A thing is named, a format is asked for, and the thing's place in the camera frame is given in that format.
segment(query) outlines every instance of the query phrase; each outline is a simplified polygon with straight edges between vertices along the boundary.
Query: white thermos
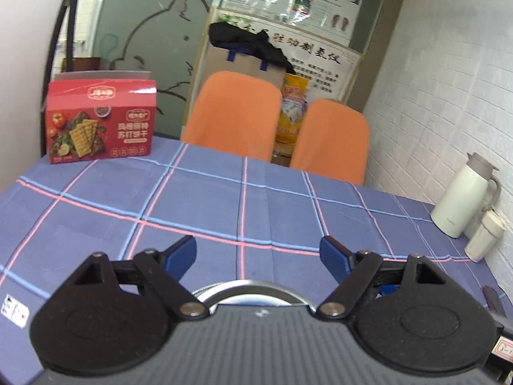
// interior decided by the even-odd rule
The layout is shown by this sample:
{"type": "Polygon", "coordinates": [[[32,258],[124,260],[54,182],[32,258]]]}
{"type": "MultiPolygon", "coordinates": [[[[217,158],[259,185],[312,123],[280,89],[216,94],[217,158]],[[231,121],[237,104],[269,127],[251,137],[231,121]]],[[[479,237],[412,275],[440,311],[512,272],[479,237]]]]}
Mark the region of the white thermos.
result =
{"type": "Polygon", "coordinates": [[[506,222],[495,212],[488,210],[470,242],[465,247],[465,253],[474,262],[479,262],[492,250],[497,241],[506,231],[506,222]]]}
{"type": "Polygon", "coordinates": [[[488,211],[501,194],[501,183],[492,175],[498,170],[481,155],[468,154],[467,164],[454,176],[442,199],[431,212],[431,219],[446,235],[458,238],[478,212],[490,180],[497,185],[492,201],[483,207],[488,211]]]}

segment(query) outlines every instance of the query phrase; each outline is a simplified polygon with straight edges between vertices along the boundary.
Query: red cracker box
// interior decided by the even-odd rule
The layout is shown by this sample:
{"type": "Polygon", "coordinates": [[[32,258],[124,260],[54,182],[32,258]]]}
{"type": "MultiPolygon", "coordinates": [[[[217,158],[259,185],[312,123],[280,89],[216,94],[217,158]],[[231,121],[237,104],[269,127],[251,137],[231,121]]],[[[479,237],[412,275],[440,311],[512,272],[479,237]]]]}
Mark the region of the red cracker box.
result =
{"type": "Polygon", "coordinates": [[[50,163],[145,156],[151,151],[156,83],[149,79],[67,79],[50,83],[50,163]]]}

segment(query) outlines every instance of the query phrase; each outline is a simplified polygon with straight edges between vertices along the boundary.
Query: chair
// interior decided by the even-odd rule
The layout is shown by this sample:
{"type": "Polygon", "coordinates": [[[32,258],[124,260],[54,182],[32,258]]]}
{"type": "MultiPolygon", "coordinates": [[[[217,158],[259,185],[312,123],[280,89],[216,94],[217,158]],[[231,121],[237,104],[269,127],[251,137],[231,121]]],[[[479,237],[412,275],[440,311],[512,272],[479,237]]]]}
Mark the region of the chair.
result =
{"type": "Polygon", "coordinates": [[[314,101],[299,131],[290,167],[362,185],[369,152],[365,117],[336,101],[314,101]]]}
{"type": "Polygon", "coordinates": [[[181,141],[269,162],[281,103],[269,82],[216,72],[203,85],[181,141]]]}

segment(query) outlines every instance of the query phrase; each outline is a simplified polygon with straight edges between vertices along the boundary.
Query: table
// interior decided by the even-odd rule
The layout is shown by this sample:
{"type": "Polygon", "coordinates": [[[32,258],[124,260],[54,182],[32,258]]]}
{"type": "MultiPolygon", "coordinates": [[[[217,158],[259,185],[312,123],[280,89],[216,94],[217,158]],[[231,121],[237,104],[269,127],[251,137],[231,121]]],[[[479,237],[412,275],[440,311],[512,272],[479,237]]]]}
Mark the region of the table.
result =
{"type": "Polygon", "coordinates": [[[485,305],[499,291],[467,239],[452,240],[429,218],[433,206],[259,160],[156,137],[152,154],[50,165],[42,158],[0,195],[0,302],[30,310],[24,328],[0,316],[0,369],[13,385],[40,371],[29,323],[52,292],[93,252],[130,259],[183,235],[198,242],[182,279],[190,291],[257,279],[293,288],[319,304],[336,283],[319,259],[330,234],[352,251],[389,260],[425,254],[485,305]]]}

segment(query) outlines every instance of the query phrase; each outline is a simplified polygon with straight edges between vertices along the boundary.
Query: yellow package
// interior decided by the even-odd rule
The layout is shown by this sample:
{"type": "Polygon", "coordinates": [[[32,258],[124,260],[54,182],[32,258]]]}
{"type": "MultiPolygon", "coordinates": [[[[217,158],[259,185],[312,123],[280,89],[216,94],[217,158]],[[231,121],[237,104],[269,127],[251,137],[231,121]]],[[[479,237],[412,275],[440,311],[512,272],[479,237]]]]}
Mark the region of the yellow package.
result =
{"type": "Polygon", "coordinates": [[[310,80],[297,75],[285,74],[282,88],[282,112],[276,129],[276,141],[295,145],[301,122],[306,111],[305,95],[310,80]]]}

